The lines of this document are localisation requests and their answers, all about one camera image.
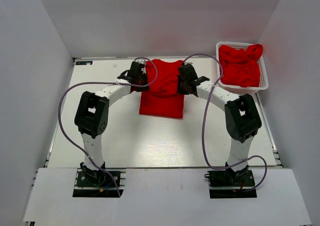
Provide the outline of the red t-shirt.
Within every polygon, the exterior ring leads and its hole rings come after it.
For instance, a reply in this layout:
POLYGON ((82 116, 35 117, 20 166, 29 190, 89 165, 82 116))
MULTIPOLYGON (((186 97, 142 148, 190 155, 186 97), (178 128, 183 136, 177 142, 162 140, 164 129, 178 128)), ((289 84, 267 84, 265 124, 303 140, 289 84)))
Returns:
POLYGON ((183 94, 178 93, 178 68, 183 61, 166 62, 153 59, 146 63, 148 82, 155 80, 149 90, 140 97, 139 113, 146 116, 182 119, 184 115, 183 94))

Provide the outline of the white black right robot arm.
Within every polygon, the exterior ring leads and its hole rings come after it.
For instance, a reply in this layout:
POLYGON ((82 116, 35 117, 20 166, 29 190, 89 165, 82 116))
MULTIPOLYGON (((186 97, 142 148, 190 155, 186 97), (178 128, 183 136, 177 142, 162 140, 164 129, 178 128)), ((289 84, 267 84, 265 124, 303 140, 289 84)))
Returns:
POLYGON ((183 63, 178 72, 179 94, 194 95, 224 112, 226 130, 231 138, 229 156, 224 166, 209 165, 209 179, 227 186, 238 184, 248 172, 250 147, 262 127, 253 97, 231 93, 218 86, 217 82, 211 82, 205 76, 199 77, 190 63, 183 63))

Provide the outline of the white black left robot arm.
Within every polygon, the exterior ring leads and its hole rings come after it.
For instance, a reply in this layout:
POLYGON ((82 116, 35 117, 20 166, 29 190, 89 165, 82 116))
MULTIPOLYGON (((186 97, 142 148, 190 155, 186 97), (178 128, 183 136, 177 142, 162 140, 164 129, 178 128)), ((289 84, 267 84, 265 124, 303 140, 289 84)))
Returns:
POLYGON ((121 73, 119 83, 111 84, 99 91, 82 93, 76 111, 74 123, 82 137, 84 150, 88 153, 81 170, 99 184, 105 180, 105 161, 102 155, 102 134, 107 128, 109 108, 116 101, 133 91, 148 90, 146 65, 137 61, 131 63, 130 69, 121 73))

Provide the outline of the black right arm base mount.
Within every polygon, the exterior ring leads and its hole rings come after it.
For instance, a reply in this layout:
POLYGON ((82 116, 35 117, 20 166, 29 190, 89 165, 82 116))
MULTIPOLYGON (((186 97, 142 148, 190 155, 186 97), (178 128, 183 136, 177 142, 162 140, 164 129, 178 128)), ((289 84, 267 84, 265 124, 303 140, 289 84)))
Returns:
POLYGON ((208 181, 210 199, 253 199, 257 198, 253 172, 247 170, 233 180, 230 171, 209 170, 204 175, 208 181))

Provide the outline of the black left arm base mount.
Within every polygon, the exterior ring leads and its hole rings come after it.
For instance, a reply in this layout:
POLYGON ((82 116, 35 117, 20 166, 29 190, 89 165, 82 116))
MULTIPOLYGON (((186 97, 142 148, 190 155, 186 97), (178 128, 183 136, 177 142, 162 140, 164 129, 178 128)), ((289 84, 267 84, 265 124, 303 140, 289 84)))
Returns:
POLYGON ((102 178, 95 179, 78 169, 73 187, 73 198, 119 198, 125 189, 126 171, 111 170, 118 190, 108 174, 102 174, 102 178))

